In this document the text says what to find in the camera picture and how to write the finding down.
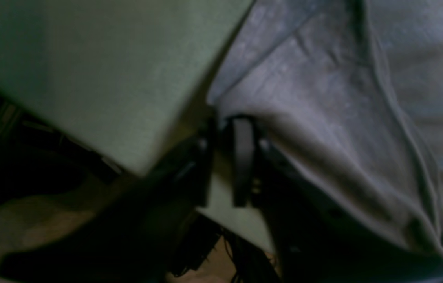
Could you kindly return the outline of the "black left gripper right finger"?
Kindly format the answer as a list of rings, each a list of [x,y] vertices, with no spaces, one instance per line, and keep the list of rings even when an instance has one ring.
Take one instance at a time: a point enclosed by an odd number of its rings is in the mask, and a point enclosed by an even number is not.
[[[249,116],[227,119],[233,204],[264,217],[284,283],[443,283],[443,257],[398,247],[303,177]]]

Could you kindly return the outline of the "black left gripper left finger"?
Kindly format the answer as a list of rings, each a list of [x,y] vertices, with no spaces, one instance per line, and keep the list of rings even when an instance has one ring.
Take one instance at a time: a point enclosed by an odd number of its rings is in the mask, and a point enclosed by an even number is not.
[[[17,283],[158,283],[182,226],[207,205],[216,123],[164,154],[92,220],[53,243],[9,253],[0,277]]]

